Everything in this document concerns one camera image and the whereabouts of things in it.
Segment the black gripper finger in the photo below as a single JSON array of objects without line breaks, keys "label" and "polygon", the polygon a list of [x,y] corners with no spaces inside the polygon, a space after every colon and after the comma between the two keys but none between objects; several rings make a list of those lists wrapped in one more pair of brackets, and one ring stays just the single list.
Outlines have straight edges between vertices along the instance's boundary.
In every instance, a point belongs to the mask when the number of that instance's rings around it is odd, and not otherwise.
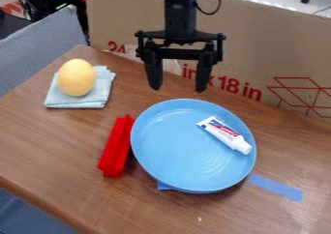
[{"label": "black gripper finger", "polygon": [[163,62],[153,49],[145,51],[145,71],[150,87],[159,90],[163,83]]},{"label": "black gripper finger", "polygon": [[214,67],[214,53],[205,51],[197,64],[195,91],[202,93],[207,89],[211,71]]}]

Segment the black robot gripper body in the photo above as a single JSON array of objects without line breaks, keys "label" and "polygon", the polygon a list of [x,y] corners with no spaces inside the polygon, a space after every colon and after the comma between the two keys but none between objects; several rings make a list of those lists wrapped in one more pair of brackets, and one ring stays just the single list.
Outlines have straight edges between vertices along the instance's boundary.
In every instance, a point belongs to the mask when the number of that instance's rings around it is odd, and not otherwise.
[{"label": "black robot gripper body", "polygon": [[199,60],[203,53],[213,56],[214,63],[222,61],[227,36],[197,29],[197,12],[214,15],[222,7],[222,0],[218,0],[217,10],[210,13],[202,10],[197,0],[163,1],[165,29],[135,34],[139,39],[138,56],[149,64],[163,59]]}]

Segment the black robot base with lights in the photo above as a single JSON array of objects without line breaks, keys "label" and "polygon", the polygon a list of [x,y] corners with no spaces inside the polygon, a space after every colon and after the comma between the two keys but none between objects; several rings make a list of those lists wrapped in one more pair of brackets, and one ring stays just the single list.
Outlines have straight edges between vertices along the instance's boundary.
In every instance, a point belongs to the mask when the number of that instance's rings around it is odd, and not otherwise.
[{"label": "black robot base with lights", "polygon": [[87,0],[20,0],[24,16],[32,21],[38,21],[47,15],[55,13],[65,7],[73,5],[77,8],[79,23],[86,40],[90,40],[90,27],[87,15]]}]

